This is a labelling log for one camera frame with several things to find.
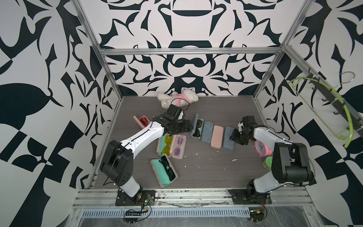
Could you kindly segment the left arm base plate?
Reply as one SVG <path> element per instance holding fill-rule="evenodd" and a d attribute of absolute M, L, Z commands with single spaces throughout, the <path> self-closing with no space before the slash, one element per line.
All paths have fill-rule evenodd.
<path fill-rule="evenodd" d="M 135 196 L 130 197 L 126 192 L 119 189 L 115 201 L 115 206 L 138 206 L 153 205 L 155 203 L 155 190 L 139 190 Z"/>

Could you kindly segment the grey case white glasses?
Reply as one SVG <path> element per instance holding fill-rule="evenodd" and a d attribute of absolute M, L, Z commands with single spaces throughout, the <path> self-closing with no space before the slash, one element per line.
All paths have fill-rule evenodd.
<path fill-rule="evenodd" d="M 204 121 L 203 130 L 201 134 L 201 142 L 210 144 L 213 135 L 214 123 L 210 121 Z"/>

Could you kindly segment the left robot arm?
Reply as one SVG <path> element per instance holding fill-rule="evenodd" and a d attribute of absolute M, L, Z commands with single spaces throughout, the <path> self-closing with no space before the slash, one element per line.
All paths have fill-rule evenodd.
<path fill-rule="evenodd" d="M 121 142 L 109 142 L 100 164 L 101 172 L 106 175 L 104 185 L 110 180 L 130 198 L 137 197 L 141 186 L 133 177 L 134 159 L 145 147 L 166 134 L 191 132 L 192 122 L 184 117 L 182 108 L 170 105 L 165 113 L 154 117 L 136 134 Z"/>

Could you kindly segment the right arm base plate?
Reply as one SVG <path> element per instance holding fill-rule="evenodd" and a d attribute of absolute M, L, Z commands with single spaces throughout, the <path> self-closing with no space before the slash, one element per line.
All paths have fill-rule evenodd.
<path fill-rule="evenodd" d="M 228 192 L 236 205 L 272 204 L 270 194 L 253 194 L 247 189 L 231 189 Z"/>

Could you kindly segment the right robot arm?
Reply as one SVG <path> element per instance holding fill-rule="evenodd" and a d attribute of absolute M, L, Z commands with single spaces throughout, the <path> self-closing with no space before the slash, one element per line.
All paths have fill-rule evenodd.
<path fill-rule="evenodd" d="M 257 143 L 256 150 L 264 155 L 271 151 L 270 171 L 248 184 L 250 195 L 268 194 L 285 185 L 304 187 L 315 181 L 315 167 L 308 156 L 307 147 L 280 137 L 265 125 L 257 124 L 254 116 L 243 117 L 230 139 L 240 145 L 254 141 Z"/>

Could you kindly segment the grey case black sunglasses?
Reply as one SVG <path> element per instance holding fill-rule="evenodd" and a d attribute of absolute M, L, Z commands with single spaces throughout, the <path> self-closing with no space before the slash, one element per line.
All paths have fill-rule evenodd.
<path fill-rule="evenodd" d="M 204 126 L 204 120 L 199 117 L 199 113 L 196 113 L 193 120 L 193 130 L 191 136 L 196 139 L 201 139 L 202 131 Z"/>

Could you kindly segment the pink case thin glasses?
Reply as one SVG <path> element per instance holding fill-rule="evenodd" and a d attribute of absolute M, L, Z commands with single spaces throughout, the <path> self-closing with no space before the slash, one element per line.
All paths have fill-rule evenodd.
<path fill-rule="evenodd" d="M 211 147 L 221 149 L 224 136 L 224 128 L 219 125 L 214 125 L 211 138 Z"/>

